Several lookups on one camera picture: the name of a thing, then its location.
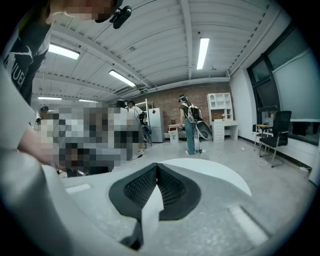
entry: black pad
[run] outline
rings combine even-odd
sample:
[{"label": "black pad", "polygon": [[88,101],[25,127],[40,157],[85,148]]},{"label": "black pad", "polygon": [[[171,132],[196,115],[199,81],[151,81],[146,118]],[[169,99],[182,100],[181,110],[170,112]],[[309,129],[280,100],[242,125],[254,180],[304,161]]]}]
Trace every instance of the black pad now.
[{"label": "black pad", "polygon": [[179,220],[187,216],[199,203],[201,190],[191,179],[162,163],[152,163],[130,176],[115,182],[109,198],[120,214],[141,220],[143,207],[158,185],[164,210],[160,221]]},{"label": "black pad", "polygon": [[163,163],[159,163],[157,167],[157,185],[164,207],[159,220],[180,220],[198,205],[201,198],[200,187],[192,179],[171,170]]},{"label": "black pad", "polygon": [[141,220],[141,210],[157,184],[157,164],[152,163],[115,182],[109,198],[120,214]]}]

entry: white cabinet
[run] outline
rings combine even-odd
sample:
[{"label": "white cabinet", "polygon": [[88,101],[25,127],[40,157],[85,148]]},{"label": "white cabinet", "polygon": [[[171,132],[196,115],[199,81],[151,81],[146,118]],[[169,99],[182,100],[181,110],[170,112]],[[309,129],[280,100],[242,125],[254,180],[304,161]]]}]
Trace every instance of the white cabinet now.
[{"label": "white cabinet", "polygon": [[[234,113],[232,109],[232,101],[230,93],[209,93],[207,95],[209,119],[212,126],[212,135],[214,141],[225,140],[225,127],[229,127],[230,137],[233,140],[238,139],[238,123],[234,121]],[[224,113],[224,121],[213,120],[212,110],[222,110]]]},{"label": "white cabinet", "polygon": [[230,129],[230,137],[232,140],[238,139],[238,123],[237,121],[215,121],[211,122],[212,135],[214,141],[225,140],[225,127]]},{"label": "white cabinet", "polygon": [[233,121],[234,113],[230,93],[209,93],[207,95],[209,118],[212,122],[211,110],[223,110],[225,121]]}]

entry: white desk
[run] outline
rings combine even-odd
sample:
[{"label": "white desk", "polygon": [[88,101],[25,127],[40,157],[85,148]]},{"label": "white desk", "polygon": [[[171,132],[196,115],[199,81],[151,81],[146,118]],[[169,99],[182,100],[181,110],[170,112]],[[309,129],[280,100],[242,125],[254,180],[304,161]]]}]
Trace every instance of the white desk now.
[{"label": "white desk", "polygon": [[225,140],[225,127],[230,127],[230,137],[232,140],[238,140],[238,122],[237,121],[214,121],[211,122],[213,140]]}]

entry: trash bin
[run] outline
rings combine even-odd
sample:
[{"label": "trash bin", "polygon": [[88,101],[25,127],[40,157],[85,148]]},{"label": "trash bin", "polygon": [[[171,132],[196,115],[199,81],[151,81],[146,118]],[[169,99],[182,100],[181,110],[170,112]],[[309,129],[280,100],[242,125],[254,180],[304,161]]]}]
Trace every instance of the trash bin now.
[{"label": "trash bin", "polygon": [[169,127],[170,143],[177,144],[179,142],[178,127]]}]

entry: white refrigerator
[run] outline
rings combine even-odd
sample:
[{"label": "white refrigerator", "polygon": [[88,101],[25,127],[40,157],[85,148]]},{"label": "white refrigerator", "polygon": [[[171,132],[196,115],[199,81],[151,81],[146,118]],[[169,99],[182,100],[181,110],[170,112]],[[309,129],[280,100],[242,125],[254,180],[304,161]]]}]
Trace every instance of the white refrigerator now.
[{"label": "white refrigerator", "polygon": [[151,126],[151,141],[164,142],[165,141],[165,124],[164,113],[160,108],[149,109],[149,125]]}]

